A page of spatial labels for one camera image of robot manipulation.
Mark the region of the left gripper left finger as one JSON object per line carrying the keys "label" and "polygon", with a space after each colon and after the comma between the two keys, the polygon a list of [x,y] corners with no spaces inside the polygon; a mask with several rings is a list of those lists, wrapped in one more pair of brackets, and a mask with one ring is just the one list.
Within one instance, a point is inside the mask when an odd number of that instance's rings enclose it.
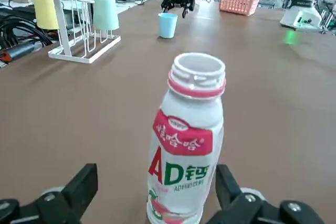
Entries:
{"label": "left gripper left finger", "polygon": [[86,164],[62,189],[42,194],[27,205],[1,200],[1,223],[81,223],[98,191],[98,168]]}

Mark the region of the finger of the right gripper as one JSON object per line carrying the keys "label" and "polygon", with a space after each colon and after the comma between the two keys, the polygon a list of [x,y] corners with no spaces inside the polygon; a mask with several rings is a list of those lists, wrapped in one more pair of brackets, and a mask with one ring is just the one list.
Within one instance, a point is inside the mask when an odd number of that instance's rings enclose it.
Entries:
{"label": "finger of the right gripper", "polygon": [[163,12],[168,12],[175,7],[175,0],[163,0],[161,8]]}
{"label": "finger of the right gripper", "polygon": [[194,7],[195,7],[195,0],[189,0],[189,2],[183,6],[182,17],[185,18],[189,12],[193,12]]}

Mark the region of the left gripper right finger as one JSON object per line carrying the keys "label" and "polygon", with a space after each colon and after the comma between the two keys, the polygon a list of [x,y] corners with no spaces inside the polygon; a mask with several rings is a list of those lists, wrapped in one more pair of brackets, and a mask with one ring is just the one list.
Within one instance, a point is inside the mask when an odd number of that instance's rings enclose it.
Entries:
{"label": "left gripper right finger", "polygon": [[275,207],[256,193],[244,193],[224,164],[216,166],[215,189],[221,210],[211,217],[208,224],[324,223],[313,208],[303,202],[284,200]]}

